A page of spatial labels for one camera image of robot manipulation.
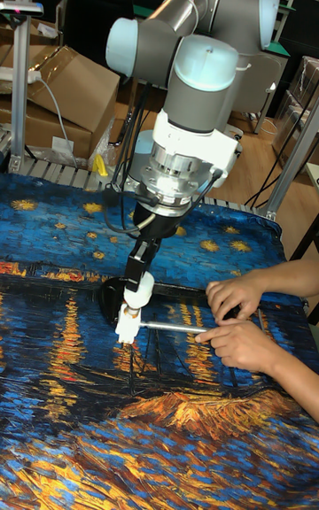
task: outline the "brown cardboard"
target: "brown cardboard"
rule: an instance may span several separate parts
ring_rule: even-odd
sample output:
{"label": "brown cardboard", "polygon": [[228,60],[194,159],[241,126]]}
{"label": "brown cardboard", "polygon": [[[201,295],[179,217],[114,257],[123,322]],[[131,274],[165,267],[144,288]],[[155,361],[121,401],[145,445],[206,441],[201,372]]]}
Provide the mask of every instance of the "brown cardboard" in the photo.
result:
{"label": "brown cardboard", "polygon": [[303,108],[311,111],[319,97],[319,59],[304,56],[289,87]]}
{"label": "brown cardboard", "polygon": [[[282,149],[282,147],[284,145],[284,141],[286,140],[287,136],[291,133],[292,128],[296,124],[296,122],[302,112],[303,112],[303,107],[301,106],[301,104],[299,104],[295,100],[295,98],[293,97],[293,95],[290,91],[286,91],[282,105],[281,105],[281,107],[279,107],[279,110],[277,112],[276,119],[275,119],[277,133],[276,133],[275,139],[272,143],[272,147],[273,147],[276,155],[279,154],[280,150]],[[295,147],[296,142],[298,141],[298,139],[300,137],[300,133],[307,122],[308,116],[309,116],[309,111],[305,111],[301,118],[301,121],[298,123],[297,127],[293,131],[291,139],[284,147],[284,151],[281,154],[280,159],[279,159],[282,167],[284,167],[284,164],[286,163],[287,159],[291,155],[292,150]],[[309,149],[309,153],[311,152],[312,148],[314,147],[315,142],[317,141],[318,137],[319,137],[319,133],[317,133],[315,140],[312,142],[312,145]],[[311,162],[312,164],[319,165],[319,144],[316,146],[314,153],[312,154],[312,156],[309,159],[309,162]]]}
{"label": "brown cardboard", "polygon": [[[0,47],[0,57],[4,49]],[[30,46],[29,60],[29,67],[41,71],[51,88],[62,117],[90,131],[90,153],[94,151],[114,114],[119,76],[66,46]],[[5,60],[7,67],[12,64],[13,51]],[[0,82],[0,92],[10,91],[10,83]],[[49,91],[40,81],[28,85],[27,98],[57,113]]]}
{"label": "brown cardboard", "polygon": [[[0,96],[0,122],[11,122],[11,96]],[[91,154],[92,133],[73,122],[63,120],[66,135],[74,142],[74,155],[88,159]],[[64,138],[58,117],[31,101],[27,102],[26,145],[52,148],[54,138]]]}
{"label": "brown cardboard", "polygon": [[[46,22],[42,19],[31,19],[30,24],[30,44],[31,45],[57,45],[58,36],[56,38],[48,38],[38,32],[38,26],[42,22],[46,26],[54,27],[51,22]],[[11,44],[13,43],[14,31],[10,24],[5,21],[0,23],[0,44]]]}

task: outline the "painting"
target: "painting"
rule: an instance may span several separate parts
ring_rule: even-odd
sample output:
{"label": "painting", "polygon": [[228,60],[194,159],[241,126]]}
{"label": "painting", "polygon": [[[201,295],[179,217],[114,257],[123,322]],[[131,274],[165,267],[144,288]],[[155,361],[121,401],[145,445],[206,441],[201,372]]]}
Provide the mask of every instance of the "painting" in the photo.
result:
{"label": "painting", "polygon": [[[107,228],[101,194],[14,175],[0,190],[0,509],[316,508],[318,428],[274,381],[225,367],[192,334],[144,328],[117,343],[97,295],[134,242]],[[201,205],[152,273],[204,289],[283,261],[280,235]],[[299,299],[267,294],[261,315],[319,372]],[[143,316],[214,326],[194,298],[155,296]]]}

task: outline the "cable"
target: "cable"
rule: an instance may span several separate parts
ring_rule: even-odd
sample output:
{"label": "cable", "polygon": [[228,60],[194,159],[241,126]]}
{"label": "cable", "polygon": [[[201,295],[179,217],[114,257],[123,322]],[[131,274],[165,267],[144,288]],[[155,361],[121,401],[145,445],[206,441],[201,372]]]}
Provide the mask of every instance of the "cable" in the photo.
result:
{"label": "cable", "polygon": [[35,162],[37,162],[37,158],[35,157],[35,154],[32,153],[32,151],[28,148],[28,146],[25,144],[25,151],[30,156],[30,158],[34,159]]}
{"label": "cable", "polygon": [[70,141],[67,137],[67,134],[66,134],[66,130],[64,128],[64,125],[63,125],[63,121],[62,121],[62,116],[61,116],[61,112],[60,112],[60,109],[58,108],[58,103],[57,103],[57,99],[54,97],[48,83],[46,83],[43,79],[38,79],[38,81],[40,81],[45,87],[46,89],[49,91],[51,97],[52,97],[52,101],[53,103],[55,104],[55,107],[57,109],[57,113],[58,113],[58,120],[59,120],[59,123],[61,125],[61,128],[62,128],[62,132],[66,138],[66,144],[67,144],[67,148],[69,149],[70,151],[70,154],[72,156],[72,160],[74,162],[74,166],[75,166],[75,169],[77,170],[78,169],[78,166],[77,166],[77,163],[76,163],[76,160],[75,160],[75,157],[74,157],[74,154],[73,154],[73,150],[72,150],[72,147],[71,147],[71,144],[70,144]]}
{"label": "cable", "polygon": [[13,43],[9,46],[8,50],[5,52],[4,56],[2,57],[2,59],[0,60],[0,67],[4,64],[4,61],[7,59],[7,57],[9,56],[9,53],[11,52],[13,48]]}
{"label": "cable", "polygon": [[119,177],[119,174],[120,174],[121,168],[123,168],[123,174],[125,172],[125,163],[126,163],[126,160],[128,159],[128,149],[129,149],[130,142],[131,142],[131,139],[132,139],[132,135],[133,135],[133,131],[134,131],[134,126],[136,124],[136,119],[138,117],[140,108],[141,108],[142,103],[143,103],[143,99],[144,99],[144,95],[145,95],[145,88],[147,87],[147,85],[144,87],[144,90],[143,90],[142,94],[138,98],[138,101],[137,101],[136,106],[135,106],[134,111],[133,111],[132,118],[131,118],[131,120],[130,120],[130,122],[128,124],[128,128],[127,128],[126,133],[124,135],[123,143],[122,143],[122,146],[121,146],[120,156],[119,156],[118,162],[117,162],[115,170],[114,170],[113,178],[111,179],[111,184],[112,185],[116,184],[116,182],[118,180],[118,177]]}
{"label": "cable", "polygon": [[142,228],[145,228],[145,227],[147,227],[147,225],[152,223],[152,221],[156,217],[155,213],[153,212],[151,215],[149,215],[147,217],[147,219],[143,220],[141,223],[139,223],[135,227],[126,228],[124,230],[123,228],[117,228],[114,225],[112,225],[112,223],[110,223],[110,221],[109,221],[109,219],[107,217],[106,207],[103,207],[103,213],[104,213],[104,216],[105,216],[105,223],[106,223],[107,227],[109,227],[109,229],[113,230],[114,233],[120,233],[120,234],[124,234],[124,235],[126,235],[128,233],[139,233]]}
{"label": "cable", "polygon": [[[175,223],[169,226],[169,228],[161,233],[160,238],[164,238],[167,233],[169,233],[172,228],[174,228],[176,225],[178,225],[182,220],[186,219],[186,217],[195,209],[195,207],[198,205],[198,203],[201,201],[201,199],[204,199],[206,193],[210,191],[210,189],[213,187],[214,183],[219,180],[219,178],[222,176],[222,170],[215,170],[212,175],[211,181],[206,185],[205,189],[198,195],[198,198],[194,201],[194,203],[191,205],[191,207],[182,215],[181,217],[177,217]],[[150,236],[145,238],[144,240],[152,240],[154,237]]]}
{"label": "cable", "polygon": [[261,128],[261,130],[262,130],[263,132],[267,132],[267,134],[268,134],[268,135],[276,135],[276,133],[277,133],[277,129],[276,129],[276,124],[275,124],[275,122],[273,122],[273,121],[272,121],[272,120],[270,120],[270,119],[264,119],[264,122],[269,122],[270,124],[272,124],[272,125],[273,125],[273,127],[275,128],[275,132],[271,132],[270,130],[266,130],[266,128]]}
{"label": "cable", "polygon": [[[304,159],[304,161],[302,162],[302,164],[301,164],[301,166],[300,166],[300,168],[299,168],[298,172],[296,173],[296,175],[294,176],[294,178],[293,178],[293,179],[296,179],[297,175],[299,175],[299,174],[300,174],[300,172],[302,171],[302,169],[305,167],[306,163],[310,160],[310,158],[311,158],[311,156],[313,155],[313,153],[314,153],[314,151],[315,151],[316,147],[318,146],[318,144],[319,144],[319,136],[318,136],[318,138],[316,139],[315,144],[314,144],[314,146],[312,147],[311,151],[308,153],[308,155],[306,156],[306,158],[305,158],[305,159]],[[281,174],[279,174],[279,175],[275,178],[275,180],[273,180],[273,181],[272,181],[272,182],[271,182],[271,183],[270,183],[270,184],[269,184],[269,185],[268,185],[265,189],[270,188],[270,187],[272,186],[272,184],[273,184],[273,183],[275,183],[275,182],[279,179],[279,177],[280,177],[280,176],[281,176]],[[256,205],[256,207],[255,207],[255,208],[256,208],[256,209],[259,209],[260,207],[262,207],[263,205],[265,205],[267,202],[268,202],[268,199],[266,199],[266,201],[263,201],[262,203],[259,203],[258,205]]]}
{"label": "cable", "polygon": [[313,96],[314,96],[314,94],[315,94],[315,92],[316,92],[316,90],[317,90],[318,86],[319,86],[319,82],[317,82],[317,83],[316,83],[315,88],[314,88],[314,90],[313,90],[312,94],[310,95],[310,97],[309,97],[309,99],[308,99],[308,101],[307,101],[307,103],[306,103],[306,106],[305,106],[305,107],[303,108],[303,110],[301,111],[300,116],[297,118],[296,122],[294,123],[294,125],[293,125],[293,127],[292,127],[292,130],[290,131],[289,135],[286,137],[286,139],[285,139],[285,141],[284,141],[284,143],[283,143],[283,145],[282,145],[282,147],[281,147],[280,151],[278,152],[278,154],[277,154],[277,156],[276,156],[276,160],[275,160],[275,162],[274,162],[273,166],[271,167],[271,169],[270,169],[270,171],[269,171],[269,173],[268,173],[268,176],[267,176],[267,177],[266,177],[266,179],[264,180],[264,183],[262,183],[261,188],[259,189],[259,191],[257,191],[257,193],[255,193],[254,195],[252,195],[251,197],[249,197],[249,199],[247,199],[247,201],[244,203],[244,205],[248,205],[248,203],[250,203],[250,202],[253,200],[253,202],[252,202],[252,204],[251,204],[251,208],[252,208],[252,207],[255,205],[255,203],[256,203],[256,201],[257,201],[258,197],[260,196],[260,194],[262,193],[262,191],[264,191],[265,189],[267,189],[268,187],[270,187],[270,185],[272,185],[272,183],[273,183],[273,182],[272,182],[270,185],[267,185],[267,181],[268,181],[268,179],[269,179],[270,175],[273,173],[273,171],[274,171],[274,169],[275,169],[275,167],[276,167],[277,163],[278,163],[278,162],[279,162],[279,160],[280,160],[281,155],[282,155],[282,154],[283,154],[283,152],[284,152],[285,147],[287,146],[288,142],[291,140],[291,138],[292,138],[292,136],[293,136],[293,134],[294,134],[294,132],[295,132],[295,130],[296,130],[296,128],[297,128],[297,126],[299,125],[299,123],[300,123],[300,121],[301,121],[302,117],[304,116],[304,114],[305,114],[305,112],[306,112],[307,108],[309,107],[309,104],[310,104],[310,102],[311,102],[311,100],[312,100],[312,98],[313,98]]}

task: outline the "white cylinder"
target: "white cylinder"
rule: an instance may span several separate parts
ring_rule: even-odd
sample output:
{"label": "white cylinder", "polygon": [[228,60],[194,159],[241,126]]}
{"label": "white cylinder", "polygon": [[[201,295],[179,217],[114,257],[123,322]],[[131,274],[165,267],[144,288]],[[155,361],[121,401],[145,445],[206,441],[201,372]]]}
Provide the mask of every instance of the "white cylinder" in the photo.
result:
{"label": "white cylinder", "polygon": [[141,278],[137,291],[131,291],[125,288],[124,300],[131,309],[141,309],[147,305],[151,299],[154,278],[149,272],[145,272]]}
{"label": "white cylinder", "polygon": [[107,38],[106,63],[118,73],[130,77],[136,62],[138,24],[137,20],[117,19]]}

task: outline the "light blue joint cap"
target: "light blue joint cap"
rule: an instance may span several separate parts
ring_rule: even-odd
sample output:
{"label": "light blue joint cap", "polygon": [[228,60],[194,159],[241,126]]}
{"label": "light blue joint cap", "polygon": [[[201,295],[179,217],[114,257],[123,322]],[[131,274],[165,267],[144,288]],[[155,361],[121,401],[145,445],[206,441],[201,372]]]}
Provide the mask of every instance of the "light blue joint cap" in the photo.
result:
{"label": "light blue joint cap", "polygon": [[119,73],[130,77],[133,73],[137,50],[137,20],[117,19],[107,38],[106,63]]}
{"label": "light blue joint cap", "polygon": [[227,43],[203,35],[183,39],[174,69],[181,81],[200,91],[221,91],[235,79],[238,53]]}
{"label": "light blue joint cap", "polygon": [[274,31],[279,0],[260,0],[261,49],[267,48]]}

